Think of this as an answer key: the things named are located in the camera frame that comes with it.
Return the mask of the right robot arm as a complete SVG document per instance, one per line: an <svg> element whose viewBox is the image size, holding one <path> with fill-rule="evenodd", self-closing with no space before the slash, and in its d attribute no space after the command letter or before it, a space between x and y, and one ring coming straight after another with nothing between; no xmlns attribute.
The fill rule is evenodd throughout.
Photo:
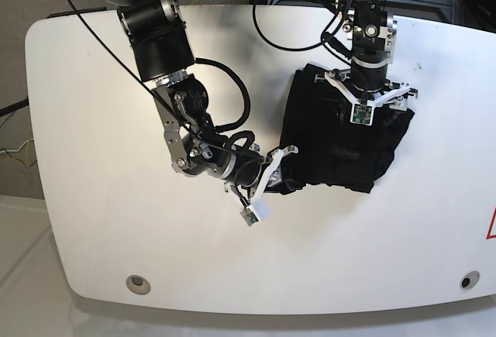
<svg viewBox="0 0 496 337"><path fill-rule="evenodd" d="M164 127L172 167L187 177L207 173L227 182L238 194L261 185L271 156L254 148L255 136L241 130L250 115L246 85L229 67L197 58L177 0L106 0L117 8L128 36L142 83L155 81L152 90ZM243 112L231 123L217 126L208 114L208 92L187 69L195 64L224 71L241 91Z"/></svg>

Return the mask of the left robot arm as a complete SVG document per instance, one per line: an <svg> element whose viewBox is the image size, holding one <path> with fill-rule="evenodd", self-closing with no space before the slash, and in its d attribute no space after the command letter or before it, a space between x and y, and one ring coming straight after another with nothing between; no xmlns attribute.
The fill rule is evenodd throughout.
<svg viewBox="0 0 496 337"><path fill-rule="evenodd" d="M397 22L380 7L381 0L316 0L332 13L319 41L309 46L288 47L270 41L253 15L259 37L276 50L301 53L322 47L347 65L328 70L318 79L332 85L350 103L352 123L369 125L379 108L408 110L408 99L418 92L407 83L388 79L393 61Z"/></svg>

